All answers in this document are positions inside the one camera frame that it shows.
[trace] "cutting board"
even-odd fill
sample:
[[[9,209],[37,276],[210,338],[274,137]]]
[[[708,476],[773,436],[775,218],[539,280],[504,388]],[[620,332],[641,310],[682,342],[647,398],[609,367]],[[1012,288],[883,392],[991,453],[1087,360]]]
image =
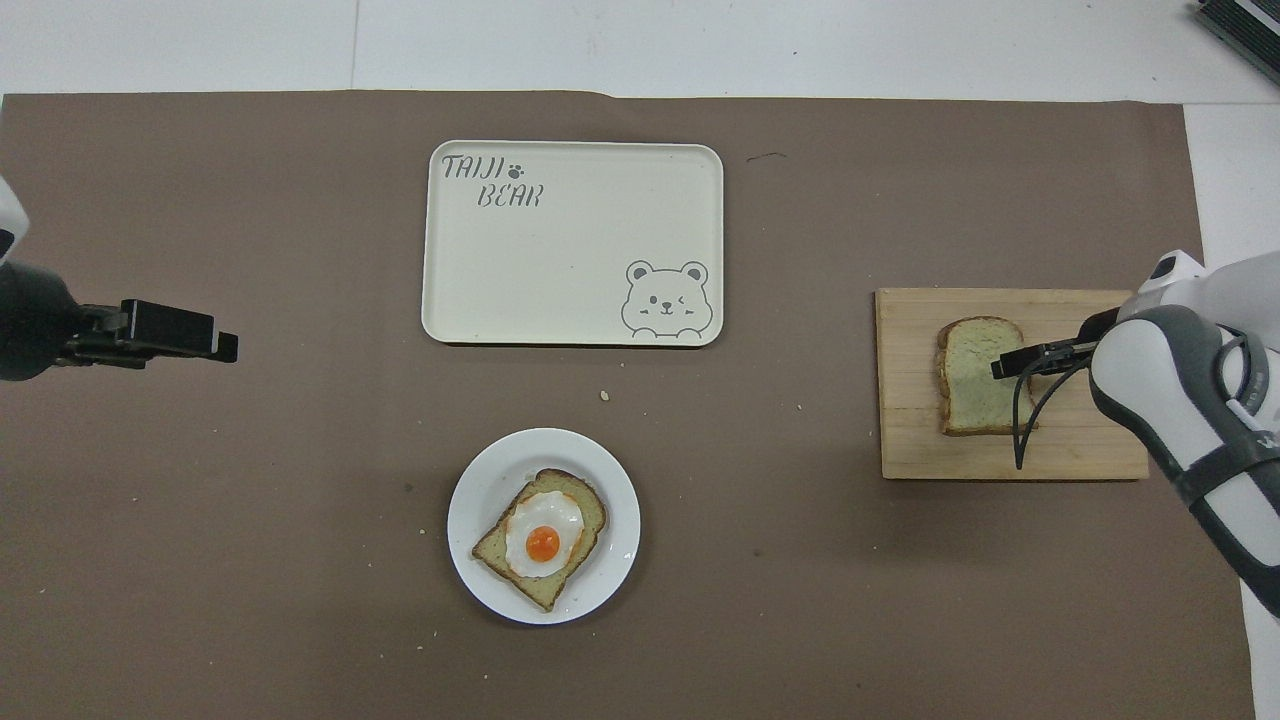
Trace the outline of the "cutting board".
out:
[[[1146,478],[1147,451],[1103,416],[1087,373],[1053,393],[1032,433],[1023,469],[1009,436],[942,434],[937,336],[948,323],[997,315],[1016,323],[1027,345],[1075,337],[1089,315],[1115,307],[1125,291],[882,288],[876,291],[881,471],[891,479],[1133,480]],[[1039,398],[1056,377],[1037,375]]]

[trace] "bread slice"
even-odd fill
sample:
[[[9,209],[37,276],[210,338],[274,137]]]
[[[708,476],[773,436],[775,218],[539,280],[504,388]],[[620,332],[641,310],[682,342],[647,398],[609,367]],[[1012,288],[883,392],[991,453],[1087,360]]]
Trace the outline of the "bread slice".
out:
[[[1023,331],[1005,318],[979,315],[956,320],[938,332],[938,382],[942,391],[942,433],[948,436],[1012,434],[1014,384],[997,380],[991,364],[1002,352],[1023,346]],[[1020,432],[1034,406],[1030,388],[1018,401]]]
[[[582,510],[582,538],[568,556],[564,568],[545,578],[520,577],[507,564],[507,519],[515,512],[516,505],[525,498],[552,491],[561,491],[577,501]],[[529,596],[529,600],[536,602],[544,611],[550,612],[570,577],[582,566],[582,561],[595,548],[595,541],[600,536],[600,530],[604,529],[605,520],[604,503],[600,502],[600,497],[595,495],[591,486],[564,470],[547,468],[539,470],[534,479],[516,493],[493,529],[485,533],[480,542],[471,548],[471,555],[509,580],[511,584],[516,585],[516,589]]]

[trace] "brown tabletop surface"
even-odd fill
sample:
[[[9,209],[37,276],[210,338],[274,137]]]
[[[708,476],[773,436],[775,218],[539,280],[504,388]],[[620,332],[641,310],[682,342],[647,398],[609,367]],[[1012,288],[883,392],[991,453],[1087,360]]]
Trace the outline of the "brown tabletop surface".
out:
[[[242,343],[0,387],[5,717],[1252,712],[1238,585],[1162,478],[879,475],[873,291],[1125,290],[1198,255],[1178,106],[10,95],[3,120],[18,260]],[[451,138],[714,149],[721,337],[429,338]],[[644,518],[620,592],[552,628],[481,606],[444,538],[467,462],[530,427],[612,451]]]

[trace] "white plate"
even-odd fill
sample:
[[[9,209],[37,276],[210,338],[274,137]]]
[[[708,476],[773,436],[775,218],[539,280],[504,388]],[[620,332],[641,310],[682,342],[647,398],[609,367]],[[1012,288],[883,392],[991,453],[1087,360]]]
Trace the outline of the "white plate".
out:
[[[550,612],[471,556],[511,498],[544,468],[585,479],[607,512],[595,550],[568,579]],[[626,470],[595,441],[570,430],[534,428],[499,439],[467,465],[449,501],[448,534],[453,566],[476,600],[512,620],[553,625],[595,610],[626,579],[640,546],[640,502]]]
[[[724,168],[703,145],[451,140],[426,187],[442,342],[703,346],[724,323]]]

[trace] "white tray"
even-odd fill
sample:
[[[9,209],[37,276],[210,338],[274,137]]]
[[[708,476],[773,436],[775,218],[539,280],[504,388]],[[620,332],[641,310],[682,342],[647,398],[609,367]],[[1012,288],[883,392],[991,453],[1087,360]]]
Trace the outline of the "white tray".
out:
[[[703,346],[724,322],[701,145],[452,140],[431,154],[422,327],[442,342]]]

